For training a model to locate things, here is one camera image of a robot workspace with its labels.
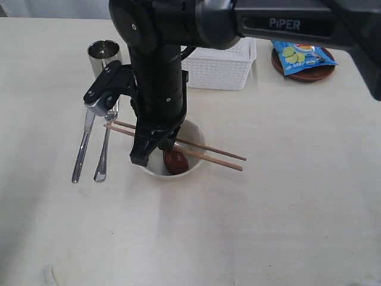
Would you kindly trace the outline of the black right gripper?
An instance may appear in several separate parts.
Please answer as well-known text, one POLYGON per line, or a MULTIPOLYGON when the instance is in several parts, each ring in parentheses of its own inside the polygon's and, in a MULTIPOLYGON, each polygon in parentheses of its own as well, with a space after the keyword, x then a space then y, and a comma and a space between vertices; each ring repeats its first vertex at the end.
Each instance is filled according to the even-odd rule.
POLYGON ((130 159, 133 164, 147 167, 160 141, 157 129, 174 129, 159 144, 160 150, 171 151, 185 115, 181 46, 159 45, 149 53, 140 47, 127 47, 138 89, 130 159))

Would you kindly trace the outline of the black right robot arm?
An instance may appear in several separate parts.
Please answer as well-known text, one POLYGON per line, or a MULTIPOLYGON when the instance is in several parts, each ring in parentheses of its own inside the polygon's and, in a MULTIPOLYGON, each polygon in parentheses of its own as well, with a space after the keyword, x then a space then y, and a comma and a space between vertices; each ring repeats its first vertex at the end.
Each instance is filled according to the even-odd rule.
POLYGON ((181 48, 228 49, 252 37, 346 51, 380 100, 379 1, 110 1, 127 43, 137 116, 132 163, 170 149, 186 114, 181 48))

